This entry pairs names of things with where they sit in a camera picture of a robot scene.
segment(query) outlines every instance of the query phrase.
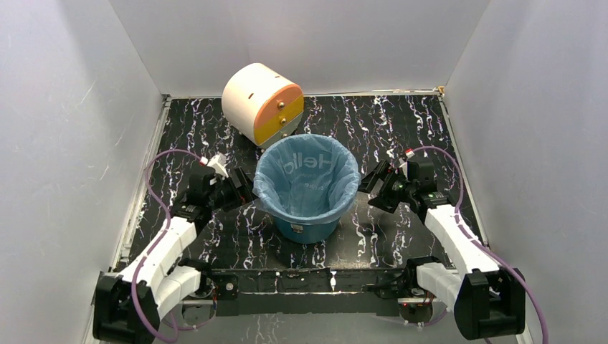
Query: cylindrical drawer unit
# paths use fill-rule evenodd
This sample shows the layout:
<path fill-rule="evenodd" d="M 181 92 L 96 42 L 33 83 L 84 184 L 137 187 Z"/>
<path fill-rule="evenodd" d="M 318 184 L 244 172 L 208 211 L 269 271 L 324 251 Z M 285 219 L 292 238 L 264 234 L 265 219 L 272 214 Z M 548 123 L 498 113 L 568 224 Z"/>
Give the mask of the cylindrical drawer unit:
<path fill-rule="evenodd" d="M 261 148 L 293 133 L 302 120 L 300 86 L 261 63 L 243 67 L 222 93 L 228 122 Z"/>

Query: white arm segment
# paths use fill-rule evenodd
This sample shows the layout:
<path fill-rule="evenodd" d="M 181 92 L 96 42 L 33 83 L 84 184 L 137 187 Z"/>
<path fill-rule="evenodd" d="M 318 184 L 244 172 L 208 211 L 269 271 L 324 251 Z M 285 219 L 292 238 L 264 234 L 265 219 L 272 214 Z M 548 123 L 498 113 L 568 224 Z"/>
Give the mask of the white arm segment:
<path fill-rule="evenodd" d="M 201 284 L 201 272 L 193 267 L 176 267 L 173 272 L 158 286 L 154 300 L 158 305 L 158 316 L 162 319 L 180 301 L 193 292 Z"/>
<path fill-rule="evenodd" d="M 464 221 L 461 223 L 469 235 L 475 238 L 469 226 Z M 448 204 L 429 209 L 424 225 L 439 239 L 454 262 L 461 280 L 473 269 L 479 269 L 481 272 L 498 271 L 496 262 L 473 245 L 460 231 L 454 218 L 453 206 Z"/>
<path fill-rule="evenodd" d="M 441 263 L 428 263 L 416 268 L 418 285 L 429 290 L 447 306 L 447 311 L 454 310 L 454 304 L 460 291 L 462 280 L 445 269 Z"/>
<path fill-rule="evenodd" d="M 163 223 L 162 228 L 165 228 L 165 226 L 166 220 Z M 120 273 L 123 276 L 123 281 L 133 281 L 133 274 L 135 274 L 137 265 L 159 235 L 161 235 L 161 231 L 157 233 L 143 252 Z M 148 255 L 148 258 L 143 263 L 143 267 L 140 269 L 137 276 L 137 283 L 146 281 L 148 286 L 152 289 L 152 295 L 156 295 L 158 286 L 163 278 L 166 277 L 167 272 L 175 263 L 177 257 L 179 257 L 195 239 L 196 229 L 193 223 L 188 222 L 181 217 L 172 218 L 171 228 L 168 229 L 168 233 L 161 242 L 158 243 L 154 250 L 152 250 L 152 253 Z"/>

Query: blue trash bin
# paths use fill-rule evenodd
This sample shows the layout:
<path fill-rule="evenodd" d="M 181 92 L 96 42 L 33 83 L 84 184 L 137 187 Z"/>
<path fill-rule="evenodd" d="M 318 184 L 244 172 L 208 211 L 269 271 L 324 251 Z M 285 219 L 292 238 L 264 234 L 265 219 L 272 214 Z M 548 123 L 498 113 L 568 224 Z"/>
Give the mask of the blue trash bin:
<path fill-rule="evenodd" d="M 304 134 L 279 140 L 264 152 L 253 192 L 285 237 L 312 244 L 333 233 L 360 182 L 348 149 L 333 138 Z"/>

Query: white wall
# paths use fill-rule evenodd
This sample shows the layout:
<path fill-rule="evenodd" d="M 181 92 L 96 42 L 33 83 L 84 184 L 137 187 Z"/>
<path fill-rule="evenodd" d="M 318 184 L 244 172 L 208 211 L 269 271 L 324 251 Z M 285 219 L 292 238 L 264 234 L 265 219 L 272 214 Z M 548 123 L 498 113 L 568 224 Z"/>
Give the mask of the white wall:
<path fill-rule="evenodd" d="M 79 343 L 161 96 L 107 1 L 0 8 L 0 342 Z"/>
<path fill-rule="evenodd" d="M 446 88 L 490 244 L 530 282 L 551 343 L 608 341 L 606 18 L 603 0 L 492 1 Z"/>
<path fill-rule="evenodd" d="M 162 93 L 262 62 L 304 92 L 445 85 L 488 0 L 110 0 Z"/>

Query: black marble surface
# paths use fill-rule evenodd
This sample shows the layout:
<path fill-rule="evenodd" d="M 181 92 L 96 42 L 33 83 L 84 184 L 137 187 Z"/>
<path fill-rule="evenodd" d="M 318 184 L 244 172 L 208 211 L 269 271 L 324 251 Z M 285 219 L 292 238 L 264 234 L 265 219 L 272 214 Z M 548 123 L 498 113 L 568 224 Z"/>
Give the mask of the black marble surface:
<path fill-rule="evenodd" d="M 362 176 L 379 159 L 395 161 L 407 148 L 435 145 L 453 153 L 440 99 L 435 95 L 307 97 L 297 133 L 333 136 L 353 152 Z M 169 148 L 187 149 L 208 158 L 224 153 L 229 167 L 243 167 L 251 179 L 262 154 L 224 119 L 219 98 L 173 100 L 159 151 Z M 457 196 L 454 168 L 443 156 L 429 155 L 435 162 L 440 189 Z M 170 203 L 178 190 L 187 187 L 189 174 L 197 168 L 189 156 L 162 158 L 153 170 L 153 189 Z M 253 204 L 229 213 L 218 211 L 184 256 L 204 259 L 218 269 L 384 268 L 402 266 L 410 257 L 429 254 L 446 262 L 439 241 L 407 206 L 402 204 L 395 214 L 389 214 L 368 206 L 369 197 L 360 193 L 334 233 L 309 245 L 287 240 L 270 216 Z M 467 196 L 462 213 L 478 233 Z M 130 261 L 154 237 L 163 219 L 158 204 L 146 195 Z"/>

